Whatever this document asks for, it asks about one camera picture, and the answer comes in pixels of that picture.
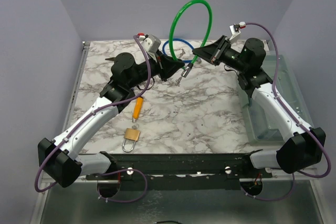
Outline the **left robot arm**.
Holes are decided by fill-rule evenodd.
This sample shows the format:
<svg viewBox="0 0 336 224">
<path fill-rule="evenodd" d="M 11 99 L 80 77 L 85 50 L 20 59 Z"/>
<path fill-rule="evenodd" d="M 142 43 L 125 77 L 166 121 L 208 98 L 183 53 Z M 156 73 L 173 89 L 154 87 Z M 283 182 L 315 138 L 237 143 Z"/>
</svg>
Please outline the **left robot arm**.
<svg viewBox="0 0 336 224">
<path fill-rule="evenodd" d="M 63 188 L 85 175 L 100 174 L 104 179 L 112 179 L 117 170 L 109 154 L 80 156 L 80 151 L 97 131 L 137 98 L 134 87 L 150 81 L 153 76 L 166 81 L 183 66 L 182 60 L 174 60 L 162 53 L 159 53 L 158 61 L 146 57 L 141 64 L 137 64 L 128 52 L 118 54 L 111 67 L 110 81 L 89 110 L 53 140 L 44 138 L 39 142 L 38 172 L 45 171 Z"/>
</svg>

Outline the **aluminium rail frame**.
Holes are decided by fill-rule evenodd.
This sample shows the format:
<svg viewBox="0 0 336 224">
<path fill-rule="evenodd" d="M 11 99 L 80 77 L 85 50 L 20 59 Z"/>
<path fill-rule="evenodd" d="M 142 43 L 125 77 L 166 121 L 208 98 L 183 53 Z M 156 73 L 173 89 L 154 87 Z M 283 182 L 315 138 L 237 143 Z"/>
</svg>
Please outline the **aluminium rail frame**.
<svg viewBox="0 0 336 224">
<path fill-rule="evenodd" d="M 137 35 L 137 42 L 145 54 L 143 63 L 136 63 L 132 54 L 123 52 L 115 57 L 112 77 L 90 109 L 71 127 L 53 140 L 43 139 L 38 144 L 39 164 L 62 187 L 68 187 L 79 176 L 103 174 L 112 167 L 112 157 L 105 153 L 79 157 L 80 151 L 93 135 L 110 119 L 117 116 L 132 100 L 133 89 L 159 76 L 166 81 L 184 66 L 160 51 L 161 41 L 152 35 Z M 273 81 L 262 69 L 266 56 L 263 42 L 248 39 L 242 51 L 232 48 L 222 36 L 216 42 L 199 47 L 195 52 L 212 65 L 224 63 L 238 72 L 240 87 L 261 105 L 276 121 L 284 140 L 277 151 L 257 151 L 249 154 L 249 168 L 279 168 L 291 174 L 320 162 L 321 147 L 326 134 L 301 120 L 273 87 Z"/>
</svg>

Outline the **yellow handled pliers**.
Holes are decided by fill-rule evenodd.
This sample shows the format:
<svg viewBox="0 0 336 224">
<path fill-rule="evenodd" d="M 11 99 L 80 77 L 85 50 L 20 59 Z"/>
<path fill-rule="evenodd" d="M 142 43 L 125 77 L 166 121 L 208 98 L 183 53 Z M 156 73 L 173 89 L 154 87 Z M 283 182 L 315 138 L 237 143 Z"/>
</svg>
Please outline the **yellow handled pliers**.
<svg viewBox="0 0 336 224">
<path fill-rule="evenodd" d="M 104 60 L 106 60 L 106 61 L 115 61 L 115 57 L 106 58 Z"/>
</svg>

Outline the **blue cable lock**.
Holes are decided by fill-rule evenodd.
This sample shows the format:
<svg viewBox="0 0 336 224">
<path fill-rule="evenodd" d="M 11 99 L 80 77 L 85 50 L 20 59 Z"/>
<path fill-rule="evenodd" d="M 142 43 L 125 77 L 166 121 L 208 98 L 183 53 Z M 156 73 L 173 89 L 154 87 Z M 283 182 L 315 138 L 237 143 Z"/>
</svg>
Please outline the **blue cable lock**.
<svg viewBox="0 0 336 224">
<path fill-rule="evenodd" d="M 190 50 L 193 50 L 193 49 L 194 49 L 194 46 L 193 46 L 190 42 L 188 42 L 187 40 L 180 39 L 180 38 L 173 38 L 173 44 L 174 44 L 175 42 L 176 42 L 176 43 L 182 43 L 183 45 L 188 46 Z M 163 46 L 162 46 L 162 52 L 163 52 L 164 54 L 167 54 L 167 50 L 166 50 L 166 49 L 168 49 L 168 46 L 169 46 L 169 41 L 167 40 L 167 41 L 164 42 L 164 44 L 163 44 Z M 186 60 L 186 59 L 184 59 L 183 62 L 184 62 L 184 63 L 191 63 L 192 60 Z M 202 63 L 202 60 L 201 60 L 200 57 L 197 58 L 196 63 L 197 63 L 197 64 L 201 64 L 201 63 Z"/>
</svg>

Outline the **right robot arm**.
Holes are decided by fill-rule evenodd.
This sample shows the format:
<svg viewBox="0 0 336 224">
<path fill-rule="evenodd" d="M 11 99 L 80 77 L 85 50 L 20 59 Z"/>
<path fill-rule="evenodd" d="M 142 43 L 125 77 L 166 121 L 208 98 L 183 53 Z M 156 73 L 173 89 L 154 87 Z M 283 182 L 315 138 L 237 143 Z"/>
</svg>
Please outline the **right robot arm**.
<svg viewBox="0 0 336 224">
<path fill-rule="evenodd" d="M 193 49 L 193 54 L 214 66 L 223 63 L 236 70 L 240 88 L 277 124 L 285 142 L 277 151 L 252 153 L 250 160 L 241 165 L 246 177 L 255 177 L 261 168 L 277 168 L 292 174 L 321 161 L 326 134 L 322 128 L 313 128 L 303 120 L 273 86 L 273 80 L 262 68 L 266 51 L 261 40 L 249 38 L 242 51 L 237 52 L 229 39 L 221 36 L 212 44 Z"/>
</svg>

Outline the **clear plastic bin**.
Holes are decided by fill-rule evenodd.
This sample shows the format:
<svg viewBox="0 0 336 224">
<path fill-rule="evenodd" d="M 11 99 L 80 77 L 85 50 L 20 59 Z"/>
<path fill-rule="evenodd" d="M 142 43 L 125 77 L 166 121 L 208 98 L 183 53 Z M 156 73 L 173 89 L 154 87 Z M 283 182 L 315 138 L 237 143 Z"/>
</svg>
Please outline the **clear plastic bin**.
<svg viewBox="0 0 336 224">
<path fill-rule="evenodd" d="M 302 126 L 313 128 L 312 120 L 295 75 L 283 55 L 267 54 L 262 70 L 271 78 L 248 95 L 238 94 L 246 133 L 251 145 L 283 145 Z"/>
</svg>

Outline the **orange utility knife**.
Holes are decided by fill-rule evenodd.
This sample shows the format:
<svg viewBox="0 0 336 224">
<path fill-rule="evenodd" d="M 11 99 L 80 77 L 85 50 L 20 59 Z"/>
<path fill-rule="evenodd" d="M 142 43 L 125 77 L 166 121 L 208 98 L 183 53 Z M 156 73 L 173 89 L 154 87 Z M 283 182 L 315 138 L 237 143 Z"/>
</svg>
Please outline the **orange utility knife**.
<svg viewBox="0 0 336 224">
<path fill-rule="evenodd" d="M 140 116 L 142 105 L 143 105 L 144 98 L 143 97 L 138 97 L 136 99 L 134 111 L 133 111 L 133 116 L 132 116 L 132 122 L 136 122 Z"/>
</svg>

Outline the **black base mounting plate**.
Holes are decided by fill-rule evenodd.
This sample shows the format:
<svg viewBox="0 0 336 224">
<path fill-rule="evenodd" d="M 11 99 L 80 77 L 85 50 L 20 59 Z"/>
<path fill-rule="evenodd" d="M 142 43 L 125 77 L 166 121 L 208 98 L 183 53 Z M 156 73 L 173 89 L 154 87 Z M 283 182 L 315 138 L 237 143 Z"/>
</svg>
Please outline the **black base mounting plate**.
<svg viewBox="0 0 336 224">
<path fill-rule="evenodd" d="M 124 190 L 140 190 L 144 185 L 149 190 L 239 190 L 257 176 L 264 180 L 290 177 L 279 169 L 254 168 L 249 154 L 109 155 L 113 162 L 105 173 L 84 177 L 110 188 L 119 180 Z"/>
</svg>

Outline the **brass padlock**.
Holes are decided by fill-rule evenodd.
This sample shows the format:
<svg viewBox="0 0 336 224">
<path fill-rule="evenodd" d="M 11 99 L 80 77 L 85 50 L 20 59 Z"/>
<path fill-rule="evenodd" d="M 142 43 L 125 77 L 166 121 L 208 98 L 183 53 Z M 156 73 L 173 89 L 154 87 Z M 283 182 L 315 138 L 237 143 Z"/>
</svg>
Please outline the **brass padlock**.
<svg viewBox="0 0 336 224">
<path fill-rule="evenodd" d="M 122 150 L 126 153 L 129 153 L 134 150 L 134 147 L 139 140 L 140 130 L 137 124 L 132 125 L 131 127 L 126 128 L 124 133 L 124 140 L 122 143 Z"/>
</svg>

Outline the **green cable lock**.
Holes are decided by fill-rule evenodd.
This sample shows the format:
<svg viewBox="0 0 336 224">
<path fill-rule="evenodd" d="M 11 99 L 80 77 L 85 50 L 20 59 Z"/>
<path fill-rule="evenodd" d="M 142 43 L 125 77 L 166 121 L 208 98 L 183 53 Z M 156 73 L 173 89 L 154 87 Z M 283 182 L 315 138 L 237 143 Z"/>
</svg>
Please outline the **green cable lock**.
<svg viewBox="0 0 336 224">
<path fill-rule="evenodd" d="M 174 38 L 174 32 L 177 26 L 177 23 L 179 22 L 180 18 L 182 17 L 182 15 L 184 14 L 184 12 L 190 8 L 191 6 L 195 5 L 195 4 L 203 4 L 208 11 L 208 25 L 207 25 L 207 30 L 205 33 L 205 36 L 203 38 L 202 44 L 201 46 L 205 46 L 208 37 L 210 35 L 211 32 L 211 28 L 212 28 L 212 22 L 213 22 L 213 13 L 212 13 L 212 9 L 211 6 L 209 5 L 209 3 L 206 0 L 191 0 L 189 2 L 187 2 L 180 10 L 179 12 L 176 14 L 175 18 L 173 19 L 171 28 L 170 28 L 170 33 L 169 33 L 169 49 L 170 49 L 170 53 L 171 56 L 174 60 L 177 60 L 177 57 L 175 55 L 174 49 L 173 49 L 173 38 Z M 192 62 L 189 63 L 186 67 L 183 67 L 183 72 L 181 73 L 182 78 L 186 78 L 187 75 L 190 73 L 190 71 L 192 70 L 194 63 L 196 63 L 198 56 L 194 56 L 194 58 L 192 59 Z"/>
</svg>

